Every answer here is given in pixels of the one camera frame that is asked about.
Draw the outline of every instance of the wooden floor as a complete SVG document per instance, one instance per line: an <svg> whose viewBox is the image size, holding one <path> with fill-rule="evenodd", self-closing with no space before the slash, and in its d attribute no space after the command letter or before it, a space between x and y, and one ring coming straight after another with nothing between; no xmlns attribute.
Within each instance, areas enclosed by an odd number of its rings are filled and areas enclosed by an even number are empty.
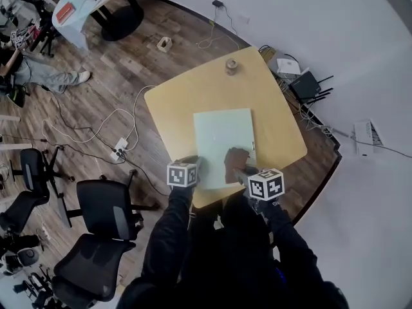
<svg viewBox="0 0 412 309"><path fill-rule="evenodd" d="M118 42L104 41L100 35L99 25L90 18L86 23L86 33L90 43L89 53L81 53L64 39L59 39L53 47L54 59L45 58L46 62L53 64L59 70L93 72L93 78L89 82L70 88L57 97L64 118L72 126L91 126L97 130L114 109L122 108L131 111L140 88L161 84L182 72L237 49L228 38L214 41L206 50L198 49L196 43L209 36L210 24L157 0L138 1L145 10L145 17L133 35ZM108 8L116 10L126 4L126 0L112 0ZM222 33L216 30L214 35L217 37ZM156 49L157 42L163 36L171 37L174 43L168 54ZM3 97L0 101L0 111L2 114L19 115L22 118L20 123L3 122L0 125L3 134L41 139L43 138L42 120L48 120L76 140L87 140L92 135L87 130L72 131L65 127L59 116L55 97L41 88L33 87L32 95L27 98L24 109L16 108ZM128 154L128 158L146 171L160 192L167 194L169 189L165 184L165 167L170 158L147 110L143 95L137 103L136 117L140 139L136 149ZM292 218L299 214L312 197L337 159L333 150L334 143L331 140L316 129L305 131L305 124L300 122L299 115L296 115L296 119L308 147L308 154L284 170L286 194L281 203ZM123 112L115 113L104 125L99 136L114 147L120 137L127 136L131 126L132 121L129 116ZM48 126L44 127L44 132L50 142L71 144L75 149L85 153L109 159L110 150L96 139L87 144L76 144ZM27 142L13 138L4 138L4 140L7 143ZM132 134L129 142L133 144L135 140L136 136ZM43 142L33 144L40 150L46 147ZM7 164L8 160L12 159L14 165L19 166L18 157L19 152L8 151L0 155L0 163ZM123 182L129 170L134 168L128 163L111 165L81 155L69 147L59 154L57 166L66 174L73 175L76 181L96 179L101 174L105 174L111 180ZM58 180L57 187L65 193L68 209L79 207L75 183ZM6 198L23 190L25 188L22 178L15 183L9 178L6 189L0 196ZM133 182L131 197L135 203L152 204L157 201L163 209L167 206L167 197L154 191L143 173L139 173L138 178ZM145 228L138 235L137 246L123 255L121 260L119 275L124 283L130 281L136 273L136 266L142 261L153 225L161 214L161 211L143 212ZM79 236L87 232L82 218L75 218L72 221L72 229L66 229L62 225L57 215L57 203L53 194L49 206L43 206L30 216L26 233L40 232L44 225L52 237L47 241L46 251L41 256L41 261L46 266L53 268Z"/></svg>

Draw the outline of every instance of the jeans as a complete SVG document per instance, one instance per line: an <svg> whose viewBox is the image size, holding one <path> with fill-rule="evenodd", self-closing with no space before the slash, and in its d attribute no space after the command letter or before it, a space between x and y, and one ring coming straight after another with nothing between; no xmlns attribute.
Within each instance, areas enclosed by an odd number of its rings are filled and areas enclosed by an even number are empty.
<svg viewBox="0 0 412 309"><path fill-rule="evenodd" d="M53 66L36 61L32 57L24 56L19 69L14 73L15 83L24 85L29 82L46 86L50 91L64 93L66 86L79 84L79 73L60 72Z"/></svg>

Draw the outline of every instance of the square table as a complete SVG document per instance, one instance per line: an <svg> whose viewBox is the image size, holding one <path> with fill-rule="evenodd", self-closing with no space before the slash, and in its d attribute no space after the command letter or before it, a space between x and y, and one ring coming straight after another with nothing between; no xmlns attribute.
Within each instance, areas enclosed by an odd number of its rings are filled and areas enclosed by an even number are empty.
<svg viewBox="0 0 412 309"><path fill-rule="evenodd" d="M239 64L235 75L225 73L229 58ZM242 108L252 110L259 167L282 169L307 153L289 105L255 47L182 73L148 91L145 100L172 160L197 154L193 113ZM196 188L193 205L204 207L242 188Z"/></svg>

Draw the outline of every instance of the whiteboard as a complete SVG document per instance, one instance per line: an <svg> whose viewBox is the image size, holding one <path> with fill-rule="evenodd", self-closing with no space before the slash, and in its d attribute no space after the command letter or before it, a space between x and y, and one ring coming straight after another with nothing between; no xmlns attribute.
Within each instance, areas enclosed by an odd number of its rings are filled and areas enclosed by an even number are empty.
<svg viewBox="0 0 412 309"><path fill-rule="evenodd" d="M225 157L232 147L249 151L248 164L256 165L252 113L250 109L210 111L193 114L198 156L202 157L202 189L222 189L239 185L226 184Z"/></svg>

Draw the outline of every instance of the sneaker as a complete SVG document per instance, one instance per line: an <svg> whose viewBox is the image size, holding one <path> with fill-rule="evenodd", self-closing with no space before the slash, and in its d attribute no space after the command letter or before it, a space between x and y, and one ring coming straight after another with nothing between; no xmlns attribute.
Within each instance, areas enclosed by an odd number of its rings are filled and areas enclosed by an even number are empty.
<svg viewBox="0 0 412 309"><path fill-rule="evenodd" d="M79 84L82 84L83 82L86 82L87 80L90 79L91 72L90 71L85 71L79 74Z"/></svg>

